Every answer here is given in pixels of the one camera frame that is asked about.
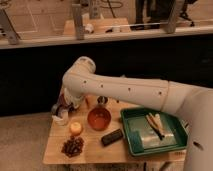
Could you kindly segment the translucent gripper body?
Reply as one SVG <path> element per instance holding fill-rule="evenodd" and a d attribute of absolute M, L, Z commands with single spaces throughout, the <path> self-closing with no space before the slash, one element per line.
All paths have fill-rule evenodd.
<path fill-rule="evenodd" d="M 83 100 L 82 95 L 72 95 L 66 88 L 63 88 L 59 95 L 59 101 L 63 106 L 72 106 L 74 109 L 77 109 Z"/>

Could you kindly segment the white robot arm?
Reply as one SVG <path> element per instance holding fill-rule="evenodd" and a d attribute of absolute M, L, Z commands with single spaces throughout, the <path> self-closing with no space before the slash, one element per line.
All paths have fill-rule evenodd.
<path fill-rule="evenodd" d="M 160 79 L 100 76 L 88 57 L 78 58 L 62 85 L 73 104 L 86 94 L 114 98 L 179 117 L 189 123 L 184 171 L 213 171 L 213 88 Z"/>

